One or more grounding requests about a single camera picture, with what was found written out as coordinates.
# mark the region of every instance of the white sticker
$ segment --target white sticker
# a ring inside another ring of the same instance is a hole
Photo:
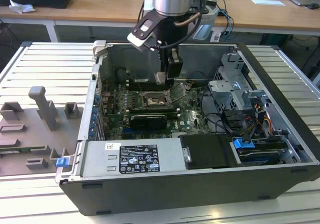
[[[106,143],[105,150],[120,150],[121,143]]]

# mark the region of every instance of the motherboard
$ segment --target motherboard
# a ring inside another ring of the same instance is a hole
[[[177,138],[209,133],[200,109],[201,87],[144,83],[108,85],[102,96],[107,140]]]

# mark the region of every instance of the laptop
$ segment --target laptop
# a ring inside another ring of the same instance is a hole
[[[291,1],[300,6],[306,6],[312,3],[317,3],[320,5],[320,0],[291,0]]]

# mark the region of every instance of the table leg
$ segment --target table leg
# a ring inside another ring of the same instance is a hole
[[[90,38],[95,38],[95,33],[94,33],[94,28],[92,26],[89,26],[89,34],[90,34]]]
[[[48,20],[45,24],[46,30],[48,31],[51,42],[60,42],[60,37],[56,32],[54,24],[55,22],[53,20]]]

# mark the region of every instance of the black plastic side panel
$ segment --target black plastic side panel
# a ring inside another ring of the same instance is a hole
[[[95,216],[275,199],[319,170],[299,169],[101,180],[99,188],[84,188],[97,182],[70,182],[60,187],[83,215]]]
[[[310,148],[315,158],[317,160],[320,160],[320,142],[318,141],[318,139],[305,124],[299,114],[295,111],[295,109],[291,106],[282,92],[278,89],[273,80],[269,77],[268,73],[264,70],[261,64],[257,61],[256,57],[254,57],[254,55],[247,48],[247,46],[243,43],[239,43],[238,48],[247,59],[251,67],[254,69],[254,71],[257,73],[260,80],[267,88],[271,96],[275,99],[283,113],[286,115],[296,131]]]

